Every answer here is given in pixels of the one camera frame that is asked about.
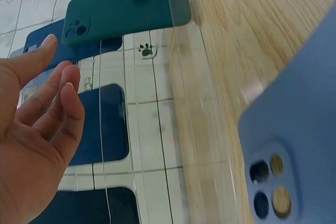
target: paw print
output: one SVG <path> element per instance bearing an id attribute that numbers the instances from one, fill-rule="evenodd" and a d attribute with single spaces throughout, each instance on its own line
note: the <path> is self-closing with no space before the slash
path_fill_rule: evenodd
<path id="1" fill-rule="evenodd" d="M 142 57 L 153 56 L 152 48 L 152 45 L 148 45 L 148 43 L 146 43 L 145 45 L 140 45 L 139 52 L 141 52 Z"/>

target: silicone phone case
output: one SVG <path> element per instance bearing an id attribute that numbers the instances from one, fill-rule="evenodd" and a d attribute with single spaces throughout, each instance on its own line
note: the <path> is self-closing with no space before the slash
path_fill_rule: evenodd
<path id="1" fill-rule="evenodd" d="M 336 5 L 239 120 L 246 184 L 257 223 L 336 223 L 335 81 Z M 270 169 L 275 154 L 282 159 L 280 176 Z M 251 168 L 259 162 L 267 164 L 269 177 L 255 183 Z M 272 206 L 278 186 L 291 199 L 285 218 Z M 259 204 L 260 195 L 264 203 Z"/>
<path id="2" fill-rule="evenodd" d="M 185 25 L 190 20 L 188 0 L 72 0 L 67 8 L 62 41 L 73 46 Z"/>
<path id="3" fill-rule="evenodd" d="M 58 47 L 54 58 L 47 67 L 47 69 L 51 69 L 55 68 L 60 62 L 64 60 L 69 60 L 72 63 L 76 63 L 78 60 L 96 56 L 100 53 L 117 51 L 122 45 L 122 38 L 116 37 L 114 39 L 102 41 L 101 51 L 100 42 L 93 42 L 80 45 L 78 47 L 69 47 L 61 42 L 63 26 L 64 19 L 31 32 L 26 39 L 26 44 L 23 51 L 29 52 L 35 50 L 42 44 L 47 35 L 55 34 L 58 39 Z"/>
<path id="4" fill-rule="evenodd" d="M 124 93 L 120 86 L 111 84 L 79 94 L 85 109 L 83 134 L 70 165 L 102 162 L 100 145 L 99 103 L 101 103 L 101 138 L 104 162 L 125 158 L 129 152 L 125 120 Z"/>
<path id="5" fill-rule="evenodd" d="M 139 224 L 137 200 L 125 187 L 90 191 L 58 191 L 48 207 L 30 224 Z"/>

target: wooden table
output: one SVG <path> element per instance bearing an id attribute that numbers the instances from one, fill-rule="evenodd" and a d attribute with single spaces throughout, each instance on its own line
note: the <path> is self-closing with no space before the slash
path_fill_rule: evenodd
<path id="1" fill-rule="evenodd" d="M 191 223 L 255 223 L 239 117 L 333 1 L 192 0 L 195 22 L 166 32 Z"/>

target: transparent acrylic panel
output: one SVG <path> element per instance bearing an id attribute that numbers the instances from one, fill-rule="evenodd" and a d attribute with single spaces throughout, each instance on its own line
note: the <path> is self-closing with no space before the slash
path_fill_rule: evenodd
<path id="1" fill-rule="evenodd" d="M 174 5 L 170 8 L 174 24 Z M 13 53 L 29 32 L 47 24 L 0 35 L 13 44 L 1 50 Z M 125 35 L 120 50 L 77 65 L 79 93 L 109 84 L 122 88 L 129 153 L 108 162 L 101 145 L 103 162 L 69 166 L 59 190 L 130 188 L 140 223 L 239 223 L 223 119 L 195 15 L 184 26 Z M 49 73 L 25 87 L 19 103 Z M 109 99 L 100 93 L 102 101 Z M 113 209 L 106 214 L 113 220 Z"/>

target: fingernail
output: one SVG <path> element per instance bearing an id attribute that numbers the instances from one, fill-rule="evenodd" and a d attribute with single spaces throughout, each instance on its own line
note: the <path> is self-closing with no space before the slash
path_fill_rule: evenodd
<path id="1" fill-rule="evenodd" d="M 71 82 L 67 82 L 67 83 L 65 83 L 65 85 L 69 85 L 69 86 L 71 86 L 75 90 L 75 87 L 74 87 L 74 85 Z"/>
<path id="2" fill-rule="evenodd" d="M 48 46 L 55 40 L 54 34 L 49 34 L 42 42 L 41 46 Z"/>

